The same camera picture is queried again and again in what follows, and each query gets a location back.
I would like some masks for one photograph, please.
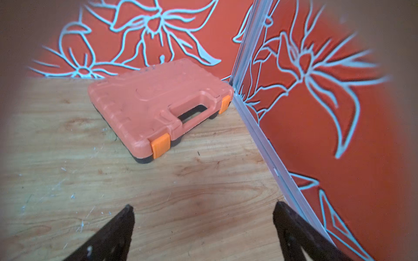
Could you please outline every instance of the flower petal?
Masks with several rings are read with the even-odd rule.
[[[207,66],[214,66],[221,62],[220,59],[216,59],[212,57],[208,52],[203,48],[203,46],[199,43],[197,38],[188,31],[176,31],[175,33],[171,31],[169,28],[163,26],[163,30],[167,33],[167,37],[170,40],[175,40],[181,50],[187,56],[195,58],[201,64]]]
[[[260,122],[266,113],[268,113],[276,103],[283,97],[289,96],[289,92],[300,84],[300,80],[294,81],[291,85],[272,84],[266,87],[258,88],[248,100],[263,101],[255,109],[258,112],[258,121]]]
[[[346,151],[356,129],[360,102],[350,89],[350,83],[342,82],[326,73],[315,71],[305,78],[309,93],[331,116],[337,130],[335,157]]]
[[[235,43],[241,43],[242,42],[242,38],[244,37],[245,28],[247,26],[247,21],[248,21],[248,18],[250,17],[251,10],[252,10],[252,5],[248,9],[247,14],[245,15],[245,18],[242,21],[240,30],[238,31],[237,35],[234,36],[234,38],[232,39],[232,41],[234,41]]]
[[[271,55],[277,57],[277,53],[279,52],[280,46],[280,37],[274,37],[266,41],[260,49],[258,49],[253,63],[263,63],[265,62]]]
[[[65,33],[60,35],[59,48],[68,63],[74,67],[90,67],[96,61],[96,55],[83,33]]]
[[[172,9],[162,14],[166,23],[170,23],[173,27],[187,29],[190,32],[196,32],[202,29],[219,0],[212,0],[208,5],[200,9]]]
[[[111,77],[120,74],[127,73],[129,71],[136,71],[140,70],[139,68],[128,66],[121,63],[113,63],[113,62],[101,62],[96,63],[95,66],[92,67],[92,72],[98,78],[100,77]]]
[[[319,181],[314,178],[303,176],[293,172],[289,172],[289,174],[293,178],[299,190],[307,190],[319,185]]]
[[[49,45],[57,46],[58,44],[55,42]],[[47,46],[43,46],[38,57],[32,60],[29,69],[34,72],[30,75],[44,77],[70,76],[75,70],[65,56]]]
[[[125,32],[122,35],[122,44],[120,50],[118,54],[116,54],[113,57],[111,62],[124,61],[132,57],[132,55],[134,55],[135,53],[135,50],[138,51],[138,49],[135,48],[135,46],[138,46],[143,43],[144,35],[145,31],[143,30],[143,28],[129,28],[125,30]]]
[[[313,69],[325,72],[341,81],[364,82],[365,79],[379,79],[382,71],[376,70],[378,64],[373,63],[370,50],[358,51],[351,47],[345,52],[331,52],[322,61],[314,64]]]
[[[88,34],[92,30],[87,25],[81,22],[71,22],[64,26],[61,31],[61,34]]]
[[[328,234],[331,235],[331,238],[333,240],[338,240],[335,242],[342,243],[363,260],[373,261],[373,258],[362,248],[344,221],[334,210],[325,194],[325,191],[322,189],[319,190],[319,202],[321,204],[322,225]]]
[[[281,73],[290,74],[296,80],[300,78],[300,72],[295,65],[296,61],[294,60],[294,47],[292,43],[289,42],[286,32],[280,33],[280,41],[278,46],[278,53],[276,56],[276,66]]]
[[[87,9],[95,18],[104,22],[107,25],[110,25],[113,21],[115,11],[117,9],[116,5],[106,4],[104,1],[88,1],[88,5],[84,5],[84,8]]]
[[[174,50],[171,38],[162,31],[151,37],[151,34],[145,34],[144,44],[146,46],[145,56],[149,65],[169,62],[174,59]]]
[[[151,7],[135,0],[122,0],[116,6],[110,30],[120,32],[127,27],[143,26],[149,17],[161,12],[159,6]]]

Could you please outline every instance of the flower center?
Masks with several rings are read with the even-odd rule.
[[[87,69],[86,67],[81,67],[81,68],[78,69],[78,73],[81,74],[81,75],[87,75],[87,74],[90,73],[90,70]]]
[[[300,58],[299,58],[299,64],[301,65],[301,68],[303,70],[303,72],[306,74],[310,64],[311,64],[311,54],[306,53],[303,54]]]
[[[161,17],[157,16],[153,19],[148,20],[147,27],[151,33],[156,34],[158,29],[160,28],[161,24]]]

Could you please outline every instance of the white flower outline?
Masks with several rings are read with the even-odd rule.
[[[298,186],[298,189],[301,192],[303,190],[308,190],[308,189],[311,189],[311,188],[314,188],[314,187],[320,187],[319,181],[314,179],[314,178],[303,176],[303,175],[296,174],[296,173],[293,173],[293,172],[289,172],[289,174],[292,177],[296,177],[296,178],[303,179],[303,180],[306,180],[306,181],[310,182],[307,185],[303,185],[303,186],[300,186],[300,187]],[[360,243],[357,241],[357,239],[351,233],[351,231],[349,230],[347,225],[344,223],[342,218],[335,211],[334,207],[331,205],[328,197],[326,196],[325,191],[322,188],[319,188],[318,196],[319,196],[319,203],[320,203],[320,206],[321,206],[322,225],[323,225],[324,229],[327,231],[327,233],[330,234],[331,236],[333,236],[334,238],[336,238],[341,243],[343,243],[348,249],[353,251],[356,255],[358,255],[363,260],[374,261],[374,259],[363,249],[363,247],[360,245]],[[325,215],[325,206],[327,206],[328,209],[329,209],[329,212],[330,212],[330,215],[331,215],[331,225],[332,225],[332,227],[334,229],[338,230],[342,235],[347,237],[347,239],[350,240],[360,250],[360,252],[357,251],[352,246],[350,246],[348,243],[346,243],[340,236],[338,236],[335,232],[333,232],[332,230],[330,230],[327,227],[327,224],[328,224],[329,220],[327,220],[327,217]]]
[[[251,13],[251,10],[252,10],[252,6],[253,5],[250,6],[250,8],[248,9],[247,13],[245,14],[245,18],[242,21],[241,27],[240,27],[237,35],[232,38],[232,41],[234,43],[242,43],[242,38],[244,36],[245,30],[247,29],[247,22],[248,22],[248,18],[250,17],[250,13]]]
[[[87,26],[86,24],[84,24],[82,22],[82,16],[83,16],[83,7],[80,7],[79,9],[79,18],[78,21],[75,22],[69,22],[68,24],[66,24],[59,35],[58,38],[58,51],[47,47],[47,46],[42,46],[42,48],[44,48],[45,50],[57,55],[59,58],[65,60],[67,62],[67,64],[69,64],[73,70],[69,71],[69,72],[65,72],[65,73],[50,73],[50,72],[45,72],[45,71],[41,71],[38,70],[36,68],[33,67],[29,67],[29,69],[33,70],[36,73],[42,74],[44,77],[80,77],[82,79],[102,79],[104,78],[103,75],[101,75],[100,73],[104,73],[110,76],[115,76],[118,75],[117,73],[113,73],[113,72],[109,72],[104,68],[101,68],[101,66],[105,65],[105,66],[116,66],[116,67],[121,67],[121,68],[127,68],[127,69],[131,69],[131,70],[140,70],[139,68],[133,67],[133,66],[129,66],[129,65],[125,65],[125,64],[120,64],[120,63],[116,63],[116,62],[97,62],[96,61],[96,54],[94,53],[94,50],[92,48],[92,46],[90,45],[89,41],[86,38],[87,34],[90,34],[92,32],[91,28],[89,26]],[[82,30],[69,30],[69,28],[71,28],[72,26],[79,26],[82,27]],[[89,53],[85,53],[84,54],[84,61],[83,62],[79,62],[77,61],[77,59],[74,57],[73,52],[72,52],[72,48],[69,47],[68,51],[70,54],[70,58],[66,56],[64,49],[62,47],[62,40],[63,37],[66,35],[71,35],[71,34],[77,34],[79,35],[82,40],[84,41],[84,44],[87,46]],[[91,57],[91,63],[88,64],[88,58],[89,55]],[[47,66],[47,67],[54,67],[54,68],[60,68],[60,66],[56,65],[56,64],[50,64],[50,63],[45,63],[42,61],[38,61],[33,59],[33,62],[43,65],[43,66]],[[82,73],[81,70],[86,70],[88,73]]]
[[[359,120],[359,116],[360,116],[360,102],[358,100],[357,95],[354,93],[354,91],[351,89],[351,87],[352,86],[371,86],[371,85],[380,84],[380,83],[388,81],[389,77],[385,76],[385,77],[382,77],[382,78],[379,78],[379,79],[361,80],[361,81],[342,81],[342,80],[339,80],[336,77],[334,77],[334,76],[332,76],[332,75],[330,75],[326,72],[321,71],[319,69],[320,67],[345,66],[345,67],[351,67],[351,68],[374,68],[374,67],[377,67],[377,65],[374,64],[374,63],[368,63],[368,62],[363,62],[363,61],[358,61],[357,60],[357,59],[369,54],[370,53],[369,50],[361,51],[361,52],[358,52],[358,53],[353,53],[352,55],[350,55],[348,57],[345,57],[345,58],[342,58],[342,59],[339,59],[339,60],[332,60],[333,56],[337,53],[337,51],[339,49],[341,49],[344,45],[346,45],[350,40],[352,40],[354,38],[355,33],[346,37],[340,44],[335,46],[333,48],[333,50],[330,51],[329,54],[325,57],[325,59],[323,59],[321,61],[317,61],[317,59],[320,57],[320,55],[324,52],[325,48],[331,42],[331,39],[328,39],[324,44],[322,44],[321,48],[319,49],[319,51],[317,53],[314,53],[314,51],[313,51],[314,43],[312,43],[309,47],[305,46],[305,41],[306,41],[307,37],[309,36],[309,34],[314,29],[314,27],[316,25],[316,22],[318,21],[318,18],[321,15],[321,13],[322,13],[322,11],[324,10],[324,7],[325,7],[325,6],[323,6],[319,10],[319,12],[314,17],[311,26],[309,26],[308,24],[309,24],[309,21],[310,21],[310,18],[312,16],[312,12],[313,12],[312,0],[310,0],[309,13],[308,13],[308,15],[307,15],[307,17],[304,21],[304,29],[303,29],[304,35],[303,35],[303,38],[301,40],[300,47],[298,47],[297,44],[295,43],[295,41],[293,40],[293,30],[294,30],[296,19],[298,17],[299,0],[296,0],[296,10],[295,10],[295,15],[294,15],[294,18],[293,18],[293,21],[292,21],[292,26],[290,28],[289,36],[288,36],[287,32],[281,31],[278,36],[270,38],[270,39],[266,39],[267,30],[273,24],[273,19],[272,19],[271,15],[276,10],[276,7],[279,4],[279,2],[280,2],[280,0],[277,1],[276,5],[274,6],[271,13],[269,15],[267,15],[267,17],[266,17],[266,21],[269,20],[269,23],[264,24],[265,34],[264,34],[263,44],[258,49],[258,51],[257,51],[256,55],[254,56],[252,62],[250,62],[249,71],[250,71],[250,81],[251,81],[251,83],[250,83],[250,87],[248,89],[248,92],[243,93],[243,85],[236,91],[237,91],[238,95],[241,96],[241,98],[243,99],[245,104],[255,112],[255,115],[257,117],[256,121],[257,121],[258,124],[260,124],[260,121],[263,119],[265,114],[267,112],[269,112],[274,107],[274,105],[279,101],[280,98],[282,98],[283,96],[288,96],[289,92],[296,85],[298,85],[300,83],[304,83],[306,85],[309,93],[326,110],[326,112],[330,115],[330,117],[333,120],[333,123],[336,127],[336,130],[337,130],[337,139],[338,139],[337,149],[336,149],[336,152],[335,152],[335,157],[337,159],[339,159],[342,156],[342,154],[347,150],[347,147],[350,144],[350,141],[352,139],[352,136],[354,134],[354,131],[356,129],[356,126],[357,126],[357,123],[358,123],[358,120]],[[277,51],[272,50],[269,47],[269,44],[273,41],[278,41],[279,42]],[[283,42],[286,44],[286,47],[287,47],[287,50],[288,50],[289,60],[298,69],[298,71],[294,71],[292,69],[284,69],[280,66],[279,55],[280,55],[280,48],[281,48],[281,45],[282,45]],[[257,56],[261,51],[268,51],[269,54],[264,59],[257,59]],[[306,54],[311,56],[311,61],[309,63],[308,69],[305,72],[302,69],[299,61],[300,61],[301,56],[306,55]],[[280,70],[281,72],[284,72],[284,73],[291,74],[293,76],[293,78],[295,79],[294,82],[290,86],[284,86],[283,84],[272,84],[272,85],[269,85],[269,86],[260,86],[260,87],[258,86],[262,64],[264,62],[266,62],[271,56],[274,56],[276,58],[276,66],[277,66],[278,70]],[[258,70],[255,90],[252,93],[251,88],[252,88],[252,84],[253,84],[253,77],[252,77],[251,66],[255,65],[256,63],[260,63],[260,66],[259,66],[259,70]],[[348,134],[346,135],[345,139],[344,139],[343,134],[342,134],[341,125],[340,125],[335,113],[318,96],[318,94],[316,92],[319,92],[319,93],[325,95],[326,97],[328,97],[333,102],[333,104],[336,108],[338,108],[337,98],[335,97],[335,95],[331,91],[328,91],[328,90],[324,89],[323,87],[321,87],[319,84],[317,84],[315,82],[315,80],[311,77],[312,75],[320,76],[320,77],[322,77],[322,78],[324,78],[328,81],[331,81],[331,82],[335,83],[336,85],[340,86],[342,88],[342,90],[345,91],[350,96],[350,98],[353,100],[353,103],[354,103],[354,117],[353,117],[353,120],[350,124]],[[269,90],[269,89],[274,89],[274,88],[280,88],[284,92],[282,92],[278,97],[276,97],[274,102],[268,108],[263,108],[263,109],[257,110],[254,106],[259,104],[261,101],[252,101],[251,99],[253,99],[259,93],[259,91]]]
[[[85,5],[85,7],[97,19],[99,19],[102,22],[109,25],[109,30],[111,30],[112,32],[118,33],[118,32],[121,32],[121,31],[125,30],[124,33],[123,33],[123,36],[122,36],[121,49],[120,49],[119,53],[112,59],[112,62],[115,62],[121,56],[121,54],[124,52],[126,35],[129,32],[132,32],[132,31],[142,30],[142,33],[140,35],[140,40],[138,41],[138,43],[135,47],[134,56],[132,56],[131,58],[129,58],[127,60],[124,60],[123,62],[121,62],[121,64],[126,64],[126,63],[134,60],[139,54],[139,47],[142,46],[143,47],[142,53],[143,53],[144,64],[145,64],[145,66],[150,66],[150,64],[148,63],[148,58],[147,58],[147,54],[146,54],[146,43],[145,43],[145,40],[144,40],[144,36],[146,34],[150,34],[151,38],[154,38],[155,35],[159,35],[160,43],[161,43],[162,47],[164,46],[163,36],[166,35],[167,41],[168,41],[168,47],[169,47],[170,53],[171,53],[171,58],[169,59],[169,61],[172,61],[174,59],[174,56],[175,56],[175,52],[174,52],[174,49],[173,49],[173,42],[172,42],[172,39],[173,39],[180,46],[182,51],[187,56],[196,59],[201,64],[204,64],[206,66],[214,66],[214,65],[220,63],[221,60],[216,59],[216,58],[212,57],[211,55],[209,55],[207,53],[207,51],[199,43],[199,40],[192,34],[192,32],[197,32],[197,31],[201,30],[206,25],[206,23],[208,22],[209,18],[211,17],[211,15],[212,15],[215,7],[216,7],[216,5],[218,4],[218,1],[219,0],[212,0],[208,5],[200,8],[200,9],[195,9],[195,10],[192,10],[192,9],[172,9],[172,10],[167,10],[165,12],[162,12],[163,9],[159,5],[158,0],[154,0],[155,7],[150,7],[150,6],[143,5],[136,0],[122,0],[117,5],[107,4],[107,3],[104,2],[104,0],[101,0],[100,3],[95,3],[95,2],[91,2],[91,1],[89,2],[89,4],[93,7],[114,9],[115,10],[115,15],[114,15],[113,21],[109,21],[109,20],[104,19],[103,17],[98,15],[94,10],[92,10],[88,5]],[[126,22],[124,25],[116,28],[115,25],[116,25],[116,22],[117,22],[117,19],[118,19],[120,7],[124,3],[132,3],[136,6],[138,6],[139,8],[143,9],[144,11],[157,12],[157,13],[154,14],[154,15],[137,15],[134,18],[130,19],[128,22]],[[189,22],[193,21],[195,19],[195,17],[194,18],[185,18],[185,17],[181,16],[181,14],[198,14],[198,13],[201,13],[201,12],[203,12],[203,11],[209,9],[209,8],[211,8],[211,10],[208,13],[206,19],[204,20],[202,25],[200,25],[197,28],[182,28],[182,27],[178,27],[178,26],[172,25],[171,23],[167,22],[169,20],[180,20],[184,23],[189,23]],[[159,23],[158,29],[156,31],[152,30],[148,26],[148,22],[150,20],[153,20],[153,19],[160,19],[160,23]],[[176,36],[174,31],[180,31],[180,32],[186,33],[187,36],[189,37],[189,40],[191,39],[191,41],[196,45],[196,51],[197,51],[198,55],[195,55],[192,52],[188,51],[187,48],[193,50],[194,47],[190,43],[185,41],[184,39],[181,39],[178,36]],[[165,62],[164,55],[161,55],[159,58],[160,58],[160,63]]]

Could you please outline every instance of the flower mural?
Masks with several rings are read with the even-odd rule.
[[[220,59],[216,59],[207,53],[205,48],[201,45],[194,32],[202,29],[210,16],[212,15],[218,0],[212,0],[208,5],[200,9],[172,9],[163,12],[162,7],[159,5],[158,0],[155,0],[155,6],[146,6],[135,0],[122,0],[117,5],[106,4],[104,1],[100,3],[90,2],[90,5],[97,8],[107,8],[115,11],[115,15],[112,21],[103,18],[98,15],[91,7],[86,5],[86,8],[100,21],[109,26],[109,29],[118,33],[124,31],[122,38],[122,46],[120,52],[112,59],[115,62],[125,50],[125,39],[129,33],[140,34],[140,39],[135,47],[135,54],[124,61],[122,64],[129,63],[137,58],[139,49],[142,47],[142,55],[144,63],[149,66],[149,53],[147,53],[147,40],[158,37],[160,44],[164,47],[167,43],[170,50],[170,57],[160,55],[159,60],[161,63],[172,61],[175,57],[173,44],[176,43],[181,50],[189,57],[198,60],[200,63],[206,66],[213,66],[221,62]],[[121,10],[124,5],[133,4],[140,8],[143,12],[134,17],[131,17],[127,22],[121,22],[121,17],[126,19],[126,16],[121,15]],[[203,22],[199,25],[191,25],[191,22],[196,20],[197,16],[205,15]]]
[[[386,82],[388,77],[339,79],[335,76],[333,70],[340,70],[341,67],[347,68],[347,70],[358,69],[363,71],[375,68],[377,64],[361,60],[361,58],[367,58],[370,50],[355,51],[350,54],[344,54],[343,57],[338,55],[353,40],[355,33],[347,36],[334,46],[331,45],[331,37],[322,43],[316,43],[310,39],[308,44],[310,34],[315,29],[318,19],[324,10],[324,7],[322,7],[313,17],[312,1],[309,12],[303,22],[303,37],[300,42],[296,41],[293,36],[296,21],[298,20],[299,0],[296,1],[296,10],[291,27],[282,29],[274,37],[267,38],[268,30],[274,23],[272,14],[279,3],[280,1],[277,1],[270,14],[266,17],[262,45],[253,56],[249,66],[249,88],[246,89],[242,85],[237,92],[245,104],[254,111],[256,121],[259,123],[282,97],[288,96],[293,88],[303,84],[332,119],[337,132],[335,157],[340,158],[350,144],[360,116],[360,102],[353,87],[381,84]],[[275,59],[275,65],[280,73],[287,74],[293,79],[290,83],[273,83],[266,86],[259,84],[262,66],[271,58]],[[258,66],[255,79],[253,78],[254,66]],[[279,89],[281,92],[268,106],[261,105],[259,94],[271,89]],[[340,106],[339,99],[349,99],[353,103],[353,117],[348,124],[341,123],[337,116]],[[347,130],[343,130],[342,125],[348,125]]]
[[[233,21],[233,27],[221,30],[222,37],[230,38],[233,28],[241,22],[239,14],[211,19],[219,0],[145,2],[97,0],[82,5],[78,19],[72,19],[56,38],[42,46],[41,55],[29,65],[30,75],[101,79],[189,57],[202,67],[215,66],[209,71],[218,77],[229,77],[238,47],[231,41],[225,46],[228,51],[220,51],[218,46],[223,40],[207,37],[211,30],[207,25],[213,21],[213,28],[224,20]],[[223,3],[222,8],[230,5],[234,3]]]
[[[379,253],[364,240],[368,235],[359,232],[363,223],[353,219],[352,212],[347,215],[348,210],[344,209],[348,198],[359,197],[356,193],[355,196],[348,196],[352,187],[344,182],[368,176],[368,173],[354,173],[354,168],[350,167],[355,160],[362,162],[358,155],[364,154],[356,149],[376,146],[367,144],[364,134],[370,131],[368,126],[365,128],[364,121],[373,117],[372,109],[365,105],[376,105],[362,104],[364,96],[359,93],[364,90],[368,95],[377,93],[375,90],[384,86],[389,77],[381,74],[371,50],[359,48],[356,33],[344,24],[330,23],[333,20],[325,10],[324,6],[315,6],[312,0],[275,0],[265,17],[242,85],[236,86],[235,91],[285,166],[301,172],[312,170],[315,174],[315,177],[306,177],[290,173],[336,245],[354,260],[370,261],[373,258],[365,248],[373,255]],[[234,42],[242,41],[248,29],[245,24],[249,20],[245,16],[241,29],[233,38]],[[327,129],[317,131],[324,123]],[[324,141],[317,135],[327,138],[326,146],[322,146]],[[359,138],[362,145],[359,146],[359,141],[353,137]],[[341,171],[319,173],[321,169]],[[348,195],[336,192],[341,190]],[[337,204],[343,217],[331,202]],[[357,216],[363,216],[360,209],[365,206],[362,207]],[[368,229],[370,234],[379,233],[372,227]]]
[[[38,60],[33,60],[38,68],[30,66],[29,68],[45,77],[79,77],[82,79],[102,79],[105,76],[117,75],[112,72],[115,68],[119,71],[121,69],[139,70],[138,68],[115,62],[98,62],[92,46],[87,40],[86,35],[90,34],[92,30],[90,27],[82,22],[83,9],[80,9],[79,20],[71,22],[64,26],[61,30],[58,39],[58,50],[54,50],[47,46],[42,46],[51,55],[54,56],[56,64],[46,63]],[[67,38],[73,37],[76,39],[76,48],[69,47],[64,49],[63,42]],[[74,49],[84,52],[83,59],[76,58]]]

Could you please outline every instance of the white paint speck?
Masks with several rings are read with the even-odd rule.
[[[65,178],[65,179],[61,180],[60,182],[58,182],[58,184],[57,184],[57,185],[55,185],[55,186],[52,188],[52,190],[54,190],[54,189],[56,189],[56,188],[61,189],[61,183],[62,183],[62,182],[64,182],[66,179],[67,179],[67,178]]]
[[[93,211],[93,209],[94,209],[95,207],[96,207],[96,206],[94,206],[94,207],[92,208],[92,210],[90,210],[90,212],[89,212],[89,214],[87,215],[86,219],[89,217],[89,215],[92,213],[92,211]]]
[[[87,247],[87,257],[90,257],[93,253],[93,247],[92,246],[88,246]]]

